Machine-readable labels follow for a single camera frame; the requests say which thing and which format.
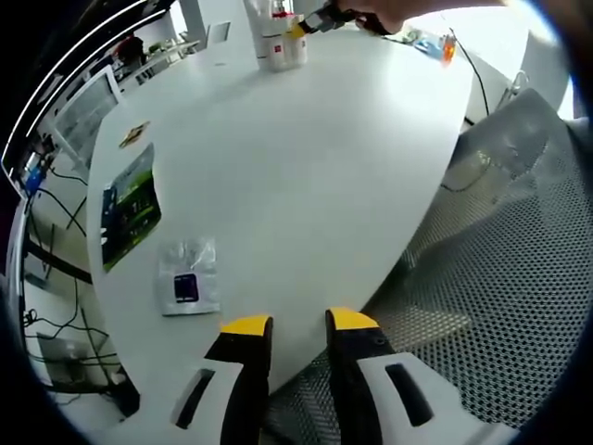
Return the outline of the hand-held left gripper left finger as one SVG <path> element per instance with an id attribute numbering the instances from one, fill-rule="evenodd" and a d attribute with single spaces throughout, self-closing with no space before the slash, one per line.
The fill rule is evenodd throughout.
<path id="1" fill-rule="evenodd" d="M 171 421 L 193 444 L 259 444 L 270 393 L 273 318 L 224 324 L 176 401 Z"/>

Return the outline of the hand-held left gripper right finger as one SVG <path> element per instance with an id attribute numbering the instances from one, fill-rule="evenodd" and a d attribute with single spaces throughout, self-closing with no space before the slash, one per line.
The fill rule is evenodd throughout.
<path id="1" fill-rule="evenodd" d="M 464 409 L 458 390 L 411 353 L 397 353 L 372 318 L 325 313 L 330 389 L 344 444 L 510 444 L 515 431 Z"/>

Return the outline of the person's right hand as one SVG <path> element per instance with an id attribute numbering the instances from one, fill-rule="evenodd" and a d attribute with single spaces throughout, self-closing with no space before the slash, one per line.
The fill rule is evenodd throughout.
<path id="1" fill-rule="evenodd" d="M 346 0 L 338 1 L 337 4 L 342 10 L 374 14 L 391 33 L 398 32 L 406 19 L 447 7 L 446 1 L 430 0 Z"/>

